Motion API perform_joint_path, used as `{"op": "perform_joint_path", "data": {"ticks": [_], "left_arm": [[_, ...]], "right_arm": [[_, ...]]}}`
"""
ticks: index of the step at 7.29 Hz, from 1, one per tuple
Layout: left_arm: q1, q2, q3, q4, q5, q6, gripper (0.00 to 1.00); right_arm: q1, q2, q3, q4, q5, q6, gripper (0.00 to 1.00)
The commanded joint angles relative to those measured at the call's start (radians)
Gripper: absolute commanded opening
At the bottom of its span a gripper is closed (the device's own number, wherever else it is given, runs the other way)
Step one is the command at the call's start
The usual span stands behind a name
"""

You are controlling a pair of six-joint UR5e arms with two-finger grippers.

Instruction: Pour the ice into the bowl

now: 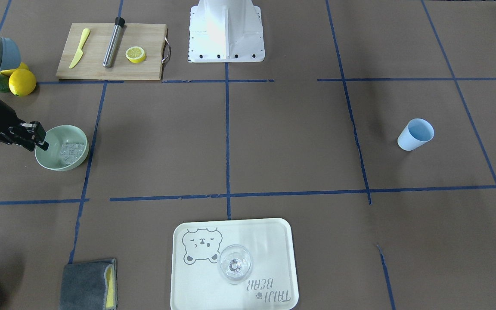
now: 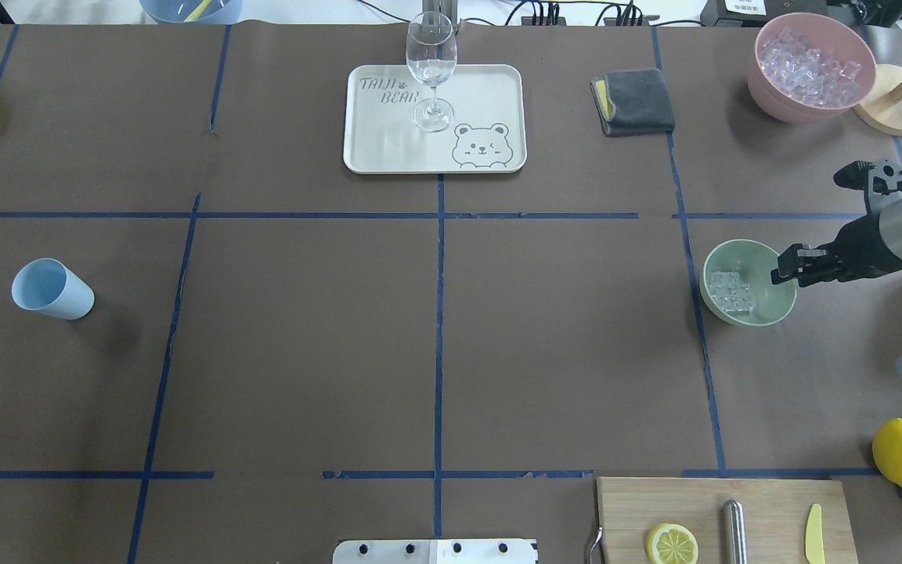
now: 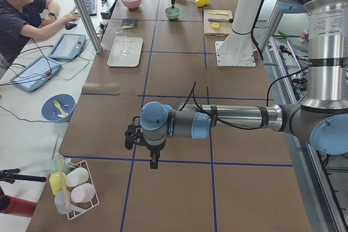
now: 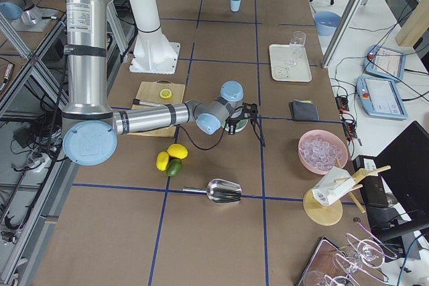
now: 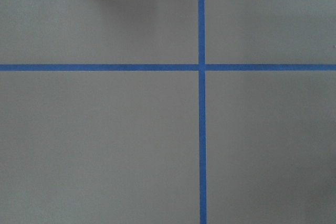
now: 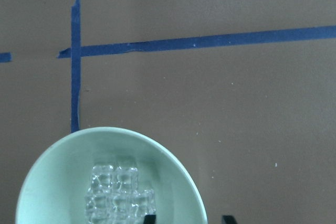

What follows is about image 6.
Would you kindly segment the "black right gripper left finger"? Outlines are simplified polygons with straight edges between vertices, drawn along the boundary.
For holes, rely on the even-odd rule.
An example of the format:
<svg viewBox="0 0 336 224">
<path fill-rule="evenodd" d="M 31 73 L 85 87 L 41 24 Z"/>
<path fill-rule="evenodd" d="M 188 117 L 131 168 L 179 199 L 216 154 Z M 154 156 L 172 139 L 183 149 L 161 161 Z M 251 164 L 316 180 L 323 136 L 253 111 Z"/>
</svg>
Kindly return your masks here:
<svg viewBox="0 0 336 224">
<path fill-rule="evenodd" d="M 145 215 L 143 224 L 156 224 L 156 215 Z"/>
</svg>

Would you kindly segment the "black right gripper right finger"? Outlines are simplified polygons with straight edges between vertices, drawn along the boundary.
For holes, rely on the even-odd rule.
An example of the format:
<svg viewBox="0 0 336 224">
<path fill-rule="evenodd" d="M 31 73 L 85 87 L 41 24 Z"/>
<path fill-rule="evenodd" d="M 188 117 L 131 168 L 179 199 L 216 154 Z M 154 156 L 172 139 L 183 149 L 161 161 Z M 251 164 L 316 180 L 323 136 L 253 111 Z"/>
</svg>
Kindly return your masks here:
<svg viewBox="0 0 336 224">
<path fill-rule="evenodd" d="M 222 215 L 222 224 L 237 224 L 237 221 L 232 215 Z"/>
</svg>

